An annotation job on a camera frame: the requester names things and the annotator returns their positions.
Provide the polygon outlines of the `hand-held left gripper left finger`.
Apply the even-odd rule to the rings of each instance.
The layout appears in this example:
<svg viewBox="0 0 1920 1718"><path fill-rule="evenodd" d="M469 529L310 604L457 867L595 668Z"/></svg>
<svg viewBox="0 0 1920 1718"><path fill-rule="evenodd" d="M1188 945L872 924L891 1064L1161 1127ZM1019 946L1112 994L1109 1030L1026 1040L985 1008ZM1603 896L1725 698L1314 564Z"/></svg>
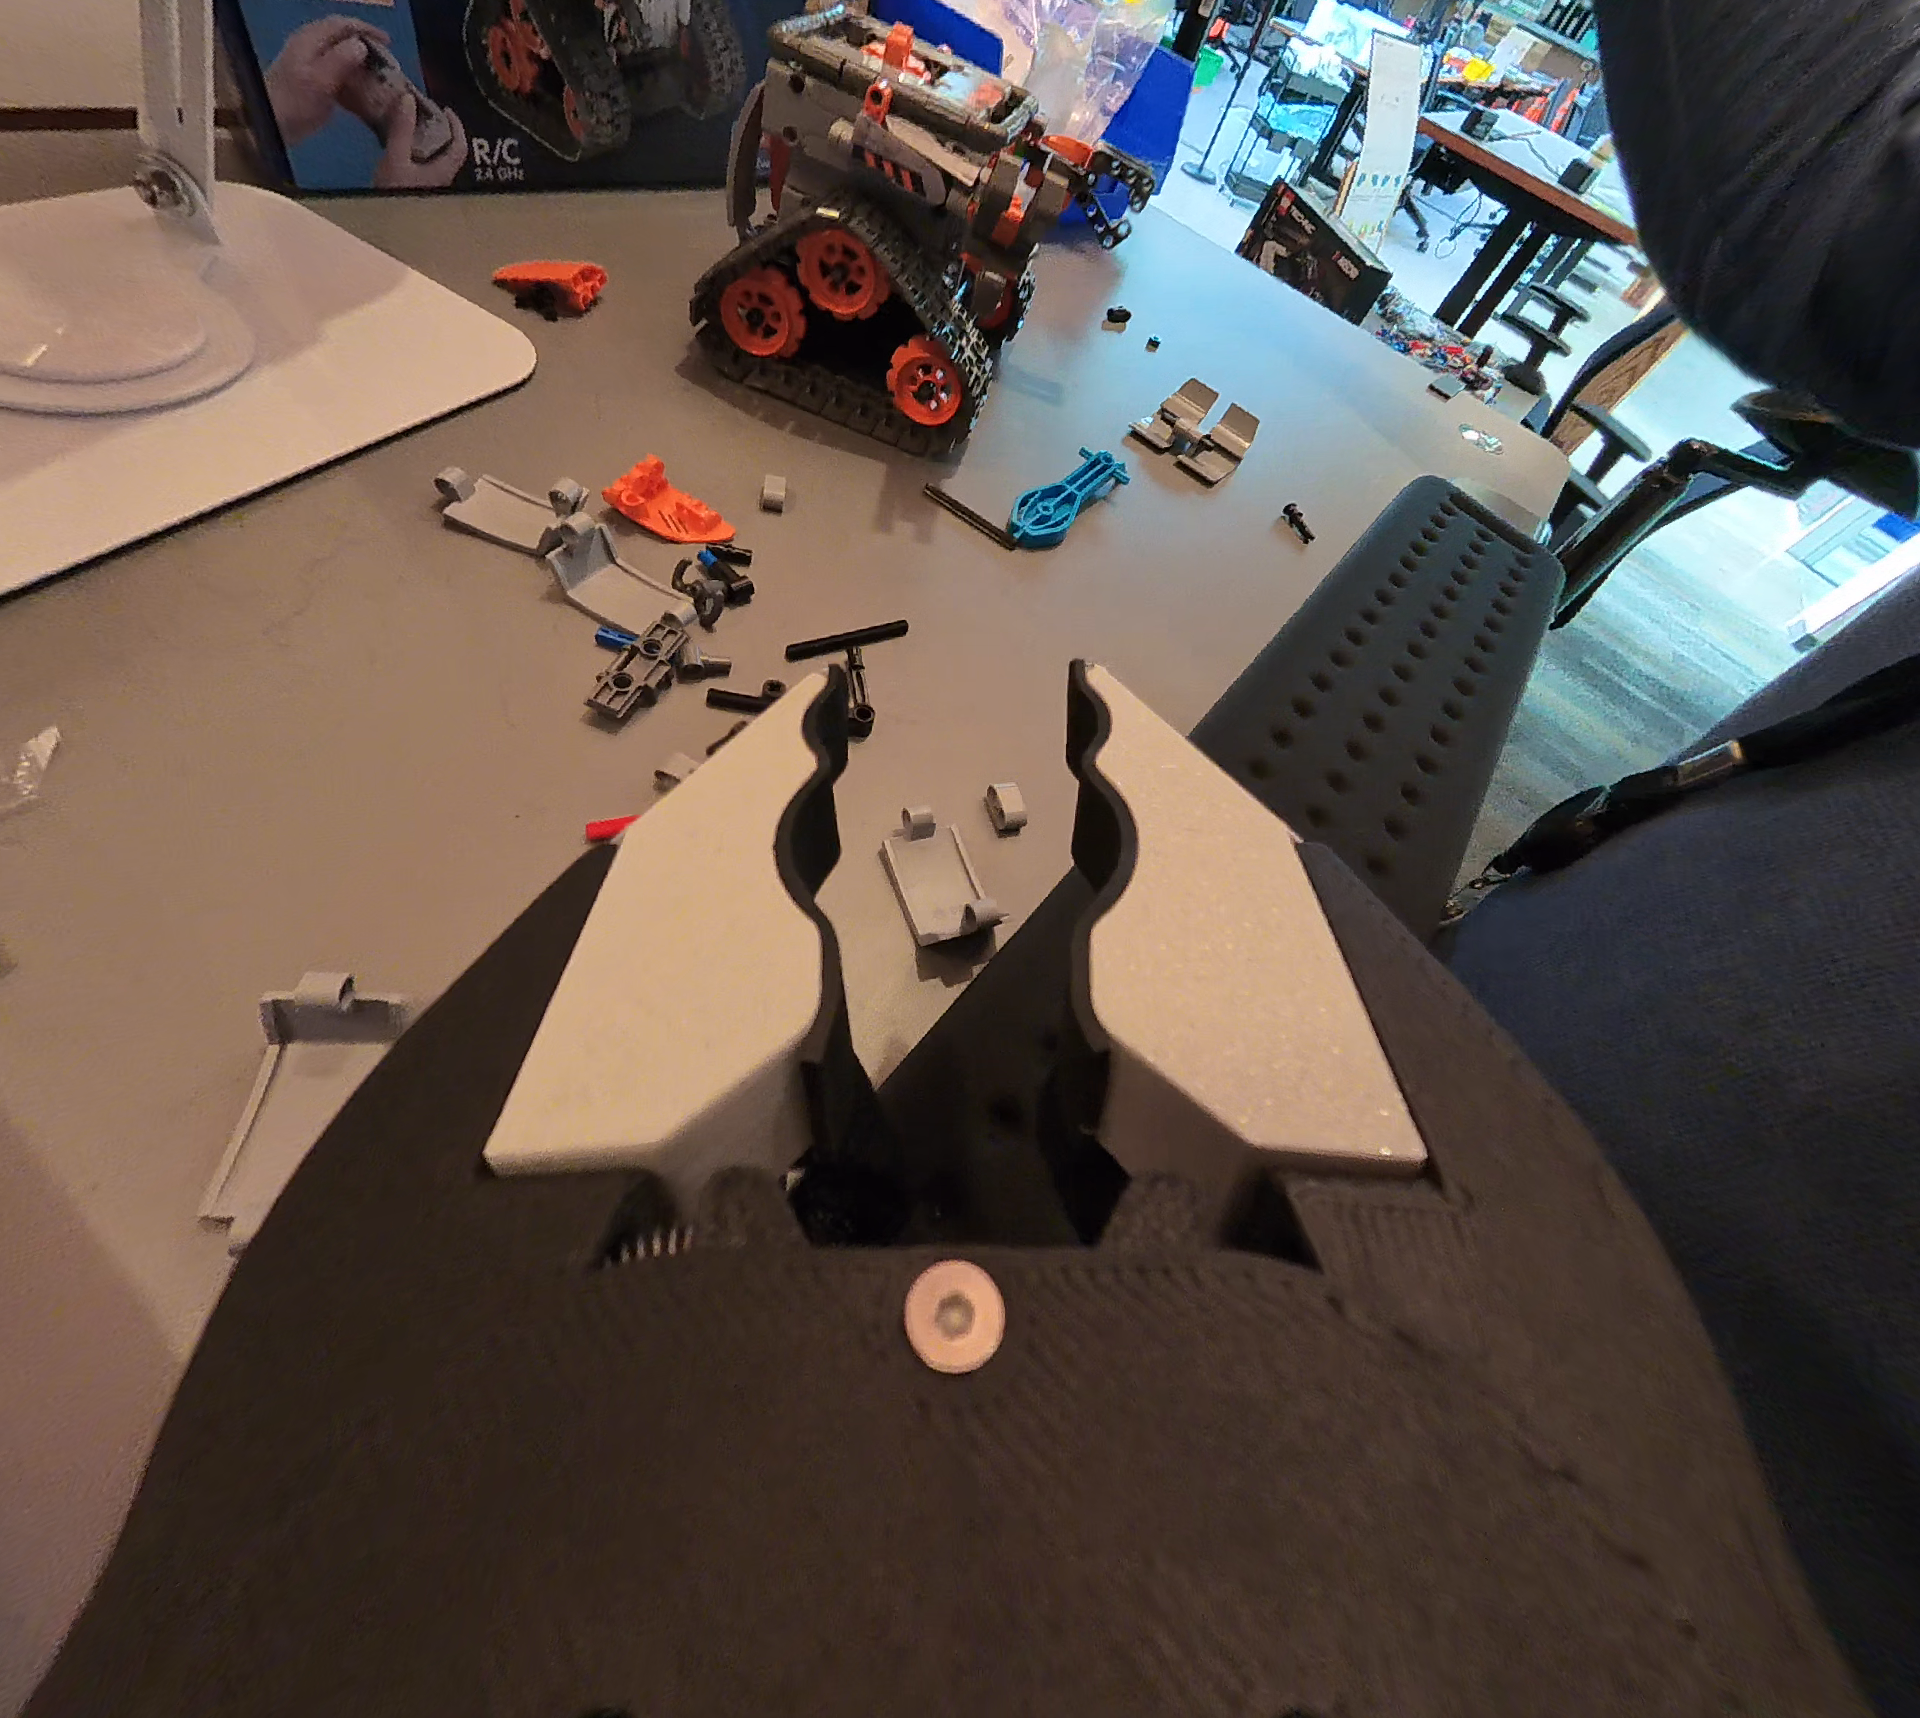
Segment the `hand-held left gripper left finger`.
<svg viewBox="0 0 1920 1718"><path fill-rule="evenodd" d="M781 1177L851 1114L834 786L851 687L806 674L612 844L484 1145L499 1178L642 1173L683 1205Z"/></svg>

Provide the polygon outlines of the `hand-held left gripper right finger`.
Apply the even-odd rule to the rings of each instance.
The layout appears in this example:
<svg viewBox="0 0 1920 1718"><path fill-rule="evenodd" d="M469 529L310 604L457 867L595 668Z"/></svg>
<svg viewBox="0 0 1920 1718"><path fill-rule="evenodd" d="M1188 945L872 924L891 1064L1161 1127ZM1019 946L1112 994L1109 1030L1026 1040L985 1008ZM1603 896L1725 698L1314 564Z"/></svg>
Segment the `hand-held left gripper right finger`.
<svg viewBox="0 0 1920 1718"><path fill-rule="evenodd" d="M1290 824L1093 661L1068 664L1062 1201L1170 1178L1227 1231L1268 1181L1404 1185L1429 1142Z"/></svg>

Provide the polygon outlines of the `grey orange tracked toy robot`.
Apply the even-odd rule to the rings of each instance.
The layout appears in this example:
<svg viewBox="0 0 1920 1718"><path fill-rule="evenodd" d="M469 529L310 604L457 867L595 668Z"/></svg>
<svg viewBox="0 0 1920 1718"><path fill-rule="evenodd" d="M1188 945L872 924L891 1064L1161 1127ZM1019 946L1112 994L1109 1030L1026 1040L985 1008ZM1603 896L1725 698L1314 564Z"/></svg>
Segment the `grey orange tracked toy robot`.
<svg viewBox="0 0 1920 1718"><path fill-rule="evenodd" d="M737 244L688 302L699 346L737 387L945 459L978 422L1054 229L1080 210L1117 249L1156 177L848 3L781 21L766 44L732 127Z"/></svg>

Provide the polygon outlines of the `person's right forearm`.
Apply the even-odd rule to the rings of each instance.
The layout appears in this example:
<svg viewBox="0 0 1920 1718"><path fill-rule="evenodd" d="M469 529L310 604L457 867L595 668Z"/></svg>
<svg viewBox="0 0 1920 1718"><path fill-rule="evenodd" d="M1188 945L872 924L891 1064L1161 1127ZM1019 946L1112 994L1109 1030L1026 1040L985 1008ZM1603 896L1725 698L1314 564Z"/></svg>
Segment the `person's right forearm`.
<svg viewBox="0 0 1920 1718"><path fill-rule="evenodd" d="M1748 377L1919 446L1919 0L1593 0L1645 255Z"/></svg>

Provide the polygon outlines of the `pale grey toy panel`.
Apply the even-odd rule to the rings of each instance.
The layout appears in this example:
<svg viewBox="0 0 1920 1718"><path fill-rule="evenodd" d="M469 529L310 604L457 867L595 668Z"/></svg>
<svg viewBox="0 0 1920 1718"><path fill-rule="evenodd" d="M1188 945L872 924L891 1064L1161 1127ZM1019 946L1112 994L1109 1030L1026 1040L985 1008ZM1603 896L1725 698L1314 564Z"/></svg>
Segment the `pale grey toy panel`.
<svg viewBox="0 0 1920 1718"><path fill-rule="evenodd" d="M534 495L461 467L436 472L435 493L445 526L528 556L554 551L586 507L586 486L576 481L561 479Z"/></svg>
<svg viewBox="0 0 1920 1718"><path fill-rule="evenodd" d="M905 806L878 849L908 932L932 949L997 931L1005 907L989 894L958 830L928 806Z"/></svg>
<svg viewBox="0 0 1920 1718"><path fill-rule="evenodd" d="M409 1030L419 1006L362 991L347 971L309 971L259 1002L265 1040L253 1090L205 1188L198 1218L241 1256L339 1113Z"/></svg>
<svg viewBox="0 0 1920 1718"><path fill-rule="evenodd" d="M563 518L540 538L540 560L567 602L597 624L644 637L669 620L688 631L700 611L685 590L660 583L622 560L611 531L583 512Z"/></svg>

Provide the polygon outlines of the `dark grey toy beam assembly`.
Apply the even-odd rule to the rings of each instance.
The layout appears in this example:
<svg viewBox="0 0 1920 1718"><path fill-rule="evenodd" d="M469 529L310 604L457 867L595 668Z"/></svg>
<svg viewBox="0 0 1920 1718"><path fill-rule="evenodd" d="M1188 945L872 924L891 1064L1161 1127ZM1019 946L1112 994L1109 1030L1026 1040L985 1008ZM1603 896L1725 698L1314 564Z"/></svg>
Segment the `dark grey toy beam assembly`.
<svg viewBox="0 0 1920 1718"><path fill-rule="evenodd" d="M688 604L669 608L648 626L621 631L630 632L637 647L605 650L608 663L586 698L586 712L595 720L622 725L642 707L660 703L678 683L732 674L732 658L704 649L699 617Z"/></svg>

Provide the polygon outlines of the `orange ribbed toy wedge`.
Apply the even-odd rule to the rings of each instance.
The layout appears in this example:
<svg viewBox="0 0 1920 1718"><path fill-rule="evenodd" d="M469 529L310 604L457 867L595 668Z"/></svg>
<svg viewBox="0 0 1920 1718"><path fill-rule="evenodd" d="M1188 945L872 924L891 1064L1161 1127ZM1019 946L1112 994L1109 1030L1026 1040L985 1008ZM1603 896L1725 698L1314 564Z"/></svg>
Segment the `orange ribbed toy wedge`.
<svg viewBox="0 0 1920 1718"><path fill-rule="evenodd" d="M601 493L605 505L639 531L685 549L728 546L737 526L670 482L664 461L644 455Z"/></svg>

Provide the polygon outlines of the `light blue brick tool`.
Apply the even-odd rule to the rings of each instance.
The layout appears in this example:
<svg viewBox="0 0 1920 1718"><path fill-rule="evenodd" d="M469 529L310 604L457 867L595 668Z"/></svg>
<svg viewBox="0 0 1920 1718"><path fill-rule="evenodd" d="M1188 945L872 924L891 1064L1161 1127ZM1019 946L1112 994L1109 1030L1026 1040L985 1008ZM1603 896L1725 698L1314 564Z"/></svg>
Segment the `light blue brick tool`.
<svg viewBox="0 0 1920 1718"><path fill-rule="evenodd" d="M1014 498L1006 535L1017 551L1058 549L1089 507L1132 482L1128 464L1109 448L1078 450L1061 479L1036 485Z"/></svg>

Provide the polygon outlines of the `pile of small toy bricks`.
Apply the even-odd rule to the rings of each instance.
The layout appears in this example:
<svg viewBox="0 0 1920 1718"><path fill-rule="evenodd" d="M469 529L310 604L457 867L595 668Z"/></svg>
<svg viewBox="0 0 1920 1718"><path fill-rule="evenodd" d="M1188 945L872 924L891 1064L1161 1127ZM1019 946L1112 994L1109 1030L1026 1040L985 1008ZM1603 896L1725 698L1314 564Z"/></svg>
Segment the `pile of small toy bricks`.
<svg viewBox="0 0 1920 1718"><path fill-rule="evenodd" d="M1507 379L1494 345L1467 339L1400 291L1383 291L1362 328L1424 370L1462 377L1474 389Z"/></svg>

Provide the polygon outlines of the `orange toy cone part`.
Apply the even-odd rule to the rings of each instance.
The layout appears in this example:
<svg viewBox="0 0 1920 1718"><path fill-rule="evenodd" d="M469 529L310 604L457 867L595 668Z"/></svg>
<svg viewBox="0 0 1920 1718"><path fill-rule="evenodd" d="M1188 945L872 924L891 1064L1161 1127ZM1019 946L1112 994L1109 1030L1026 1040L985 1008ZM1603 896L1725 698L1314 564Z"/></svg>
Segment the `orange toy cone part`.
<svg viewBox="0 0 1920 1718"><path fill-rule="evenodd" d="M540 315L547 322L585 319L608 285L608 268L592 260L537 258L492 270L492 287L504 292L519 313Z"/></svg>

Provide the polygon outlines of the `black toy car box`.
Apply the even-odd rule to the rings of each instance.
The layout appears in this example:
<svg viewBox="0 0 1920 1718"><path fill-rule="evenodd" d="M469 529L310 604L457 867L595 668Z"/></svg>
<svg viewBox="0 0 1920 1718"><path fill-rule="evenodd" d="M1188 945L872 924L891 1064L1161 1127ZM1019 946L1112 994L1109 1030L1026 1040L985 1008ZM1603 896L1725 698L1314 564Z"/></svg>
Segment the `black toy car box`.
<svg viewBox="0 0 1920 1718"><path fill-rule="evenodd" d="M1236 242L1236 256L1351 325L1367 325L1390 270L1314 199L1276 177Z"/></svg>

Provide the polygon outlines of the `white book stand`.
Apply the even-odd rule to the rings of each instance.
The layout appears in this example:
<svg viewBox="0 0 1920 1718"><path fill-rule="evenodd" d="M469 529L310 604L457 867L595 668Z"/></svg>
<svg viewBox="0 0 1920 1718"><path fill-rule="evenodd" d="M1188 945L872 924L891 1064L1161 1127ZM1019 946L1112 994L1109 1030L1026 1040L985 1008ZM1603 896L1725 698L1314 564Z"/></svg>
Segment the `white book stand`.
<svg viewBox="0 0 1920 1718"><path fill-rule="evenodd" d="M219 180L215 0L137 0L139 156L2 210L2 592L499 398L528 337Z"/></svg>

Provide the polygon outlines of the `wooden background desk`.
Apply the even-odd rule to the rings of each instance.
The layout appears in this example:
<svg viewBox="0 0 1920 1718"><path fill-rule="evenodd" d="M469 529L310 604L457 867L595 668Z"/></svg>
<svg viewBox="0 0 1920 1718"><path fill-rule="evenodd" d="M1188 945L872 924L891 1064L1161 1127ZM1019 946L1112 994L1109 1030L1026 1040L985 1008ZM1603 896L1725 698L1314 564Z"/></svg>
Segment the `wooden background desk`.
<svg viewBox="0 0 1920 1718"><path fill-rule="evenodd" d="M1452 282L1436 316L1477 339L1529 268L1553 242L1598 242L1636 250L1640 236L1621 173L1603 171L1569 140L1512 112L1492 112L1481 137L1464 112L1430 112L1418 122L1429 156L1452 160L1462 179L1502 208L1489 240Z"/></svg>

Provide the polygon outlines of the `white sign board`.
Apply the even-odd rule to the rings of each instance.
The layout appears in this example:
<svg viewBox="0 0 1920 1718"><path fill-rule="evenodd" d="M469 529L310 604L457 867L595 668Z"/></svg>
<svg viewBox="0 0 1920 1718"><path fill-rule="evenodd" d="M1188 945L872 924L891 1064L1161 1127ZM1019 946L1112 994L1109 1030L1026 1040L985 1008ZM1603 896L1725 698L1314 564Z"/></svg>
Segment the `white sign board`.
<svg viewBox="0 0 1920 1718"><path fill-rule="evenodd" d="M1429 85L1426 48L1380 32L1373 36L1367 75L1359 147L1334 212L1362 250L1379 252L1412 171Z"/></svg>

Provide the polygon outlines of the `blue plastic bin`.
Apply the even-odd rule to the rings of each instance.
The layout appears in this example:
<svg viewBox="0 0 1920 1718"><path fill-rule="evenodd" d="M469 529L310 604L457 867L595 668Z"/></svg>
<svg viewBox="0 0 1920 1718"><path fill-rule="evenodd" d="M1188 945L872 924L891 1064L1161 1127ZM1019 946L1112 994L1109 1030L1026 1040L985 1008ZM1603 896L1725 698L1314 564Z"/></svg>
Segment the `blue plastic bin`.
<svg viewBox="0 0 1920 1718"><path fill-rule="evenodd" d="M872 0L874 15L887 24L911 27L931 46L948 50L969 66L983 69L1026 91L1000 75L1000 40L976 24L972 17L941 0ZM1121 108L1111 139L1093 149L1104 149L1136 160L1148 171L1148 192L1156 192L1175 160L1186 122L1193 93L1193 63L1165 46L1156 50L1141 82Z"/></svg>

